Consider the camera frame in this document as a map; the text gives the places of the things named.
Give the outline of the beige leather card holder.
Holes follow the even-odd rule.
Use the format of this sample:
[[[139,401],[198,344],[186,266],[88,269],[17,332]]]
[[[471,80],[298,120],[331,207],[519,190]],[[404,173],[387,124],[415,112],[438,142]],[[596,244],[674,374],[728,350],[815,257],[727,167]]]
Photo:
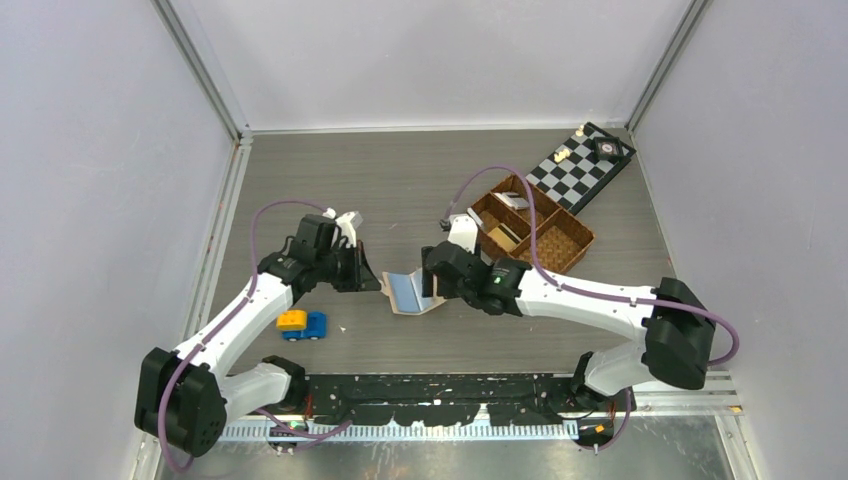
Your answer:
[[[381,292],[389,299],[395,315],[420,316],[446,302],[443,297],[423,296],[421,268],[408,274],[383,272]]]

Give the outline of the gold black-striped card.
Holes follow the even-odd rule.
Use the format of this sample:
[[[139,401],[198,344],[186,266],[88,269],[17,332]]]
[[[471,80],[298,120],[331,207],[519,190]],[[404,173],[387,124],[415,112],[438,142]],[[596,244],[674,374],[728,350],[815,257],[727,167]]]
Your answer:
[[[505,223],[496,226],[489,236],[505,251],[512,251],[522,241],[522,238]]]

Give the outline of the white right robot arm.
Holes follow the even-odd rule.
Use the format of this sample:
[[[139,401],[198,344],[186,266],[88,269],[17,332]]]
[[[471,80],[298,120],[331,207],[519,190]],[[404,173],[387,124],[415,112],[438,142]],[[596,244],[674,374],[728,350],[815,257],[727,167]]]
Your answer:
[[[656,287],[586,281],[508,257],[486,262],[449,241],[423,248],[422,267],[433,292],[489,315],[565,320],[624,338],[580,357],[570,392],[584,410],[645,382],[690,391],[706,383],[716,323],[680,280],[664,277]]]

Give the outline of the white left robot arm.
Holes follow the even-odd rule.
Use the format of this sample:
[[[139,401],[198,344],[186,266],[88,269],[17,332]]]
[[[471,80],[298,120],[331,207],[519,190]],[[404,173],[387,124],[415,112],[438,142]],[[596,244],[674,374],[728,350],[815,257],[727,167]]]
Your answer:
[[[257,262],[256,275],[209,324],[171,350],[152,349],[141,363],[135,426],[199,457],[244,415],[267,406],[298,412],[308,396],[302,366],[272,355],[247,372],[230,370],[267,326],[317,285],[339,293],[380,290],[357,237],[361,223],[357,211],[305,215],[283,249]]]

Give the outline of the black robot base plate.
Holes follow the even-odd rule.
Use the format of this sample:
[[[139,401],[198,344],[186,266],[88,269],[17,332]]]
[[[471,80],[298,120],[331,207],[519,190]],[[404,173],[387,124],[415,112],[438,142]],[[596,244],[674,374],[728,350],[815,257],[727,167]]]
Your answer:
[[[494,426],[535,426],[622,413],[626,399],[636,406],[633,393],[582,399],[566,374],[311,374],[292,400],[265,409],[322,425],[466,426],[485,412]]]

